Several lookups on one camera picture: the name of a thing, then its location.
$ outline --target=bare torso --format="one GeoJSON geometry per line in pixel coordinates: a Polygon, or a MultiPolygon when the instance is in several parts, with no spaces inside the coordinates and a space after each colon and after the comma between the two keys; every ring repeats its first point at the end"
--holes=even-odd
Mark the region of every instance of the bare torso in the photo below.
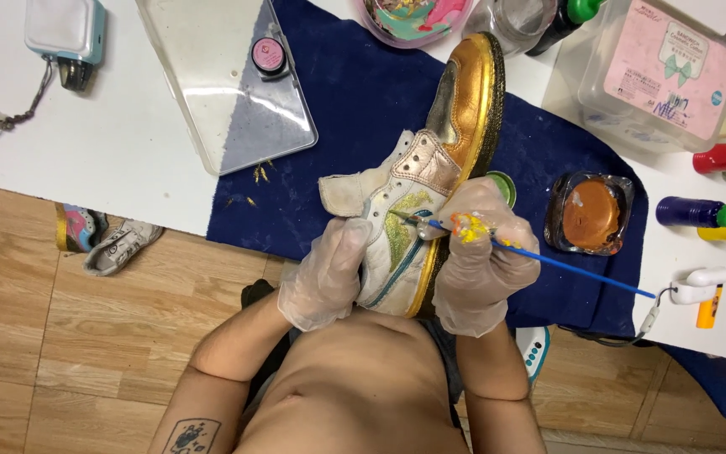
{"type": "Polygon", "coordinates": [[[445,369],[418,322],[355,309],[290,347],[237,453],[466,454],[445,369]]]}

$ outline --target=gloved hand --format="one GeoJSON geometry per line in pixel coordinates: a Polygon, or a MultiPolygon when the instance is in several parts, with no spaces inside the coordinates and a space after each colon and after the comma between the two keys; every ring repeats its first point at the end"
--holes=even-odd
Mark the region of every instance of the gloved hand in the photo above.
{"type": "Polygon", "coordinates": [[[277,307],[301,331],[323,328],[352,312],[360,292],[358,267],[366,254],[372,224],[336,217],[312,250],[279,285],[277,307]]]}
{"type": "MultiPolygon", "coordinates": [[[[531,225],[515,216],[489,177],[463,182],[441,209],[439,219],[450,222],[454,212],[469,213],[497,227],[495,237],[519,243],[539,253],[531,225]]],[[[450,257],[436,277],[433,305],[445,330],[480,337],[506,318],[509,295],[533,284],[539,261],[493,247],[488,235],[463,243],[450,235],[450,257]]]]}

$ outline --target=arm tattoo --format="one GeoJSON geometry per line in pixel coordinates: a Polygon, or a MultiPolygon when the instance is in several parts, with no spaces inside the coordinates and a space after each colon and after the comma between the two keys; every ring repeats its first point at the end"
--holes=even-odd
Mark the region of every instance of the arm tattoo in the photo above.
{"type": "Polygon", "coordinates": [[[170,432],[161,454],[209,454],[220,422],[207,418],[182,419],[170,432]]]}

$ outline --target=paint brush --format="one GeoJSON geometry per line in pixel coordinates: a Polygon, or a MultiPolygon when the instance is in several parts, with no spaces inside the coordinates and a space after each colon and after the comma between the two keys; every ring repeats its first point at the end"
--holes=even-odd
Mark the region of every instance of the paint brush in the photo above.
{"type": "MultiPolygon", "coordinates": [[[[417,227],[420,224],[427,224],[427,225],[430,225],[431,227],[435,227],[440,230],[446,230],[447,232],[450,231],[450,229],[447,229],[446,227],[442,226],[442,224],[436,220],[427,219],[427,218],[424,218],[421,216],[412,215],[410,213],[406,213],[406,212],[402,212],[402,211],[390,210],[389,212],[394,214],[395,216],[398,216],[400,219],[403,220],[403,222],[405,224],[412,225],[414,227],[417,227]]],[[[649,293],[644,290],[640,290],[640,288],[633,287],[632,285],[624,284],[623,282],[620,282],[620,281],[617,281],[614,279],[610,279],[608,277],[598,275],[593,272],[589,272],[587,270],[582,270],[581,268],[574,267],[573,265],[569,265],[567,263],[562,263],[558,260],[549,259],[548,257],[545,257],[544,255],[539,255],[539,253],[533,253],[530,251],[526,251],[523,248],[514,247],[512,245],[500,243],[499,241],[495,240],[494,237],[491,238],[491,241],[492,241],[492,245],[494,245],[495,247],[499,247],[499,248],[505,249],[507,251],[518,253],[525,257],[529,257],[530,259],[539,260],[539,262],[542,262],[542,263],[548,263],[549,265],[554,265],[555,267],[562,268],[563,270],[567,270],[569,272],[573,272],[573,273],[576,273],[579,275],[589,277],[594,280],[601,281],[604,284],[614,285],[618,288],[622,288],[623,290],[637,293],[638,295],[643,295],[643,296],[646,296],[646,297],[649,297],[652,299],[657,298],[653,293],[649,293]]]]}

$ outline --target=yellow lighter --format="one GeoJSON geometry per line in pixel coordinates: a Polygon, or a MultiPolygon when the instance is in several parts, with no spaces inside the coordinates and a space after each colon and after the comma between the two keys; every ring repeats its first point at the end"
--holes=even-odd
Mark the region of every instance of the yellow lighter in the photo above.
{"type": "Polygon", "coordinates": [[[700,303],[700,314],[696,318],[696,327],[710,330],[715,322],[715,313],[719,309],[719,300],[721,299],[722,284],[716,285],[716,293],[712,300],[702,301],[700,303]]]}

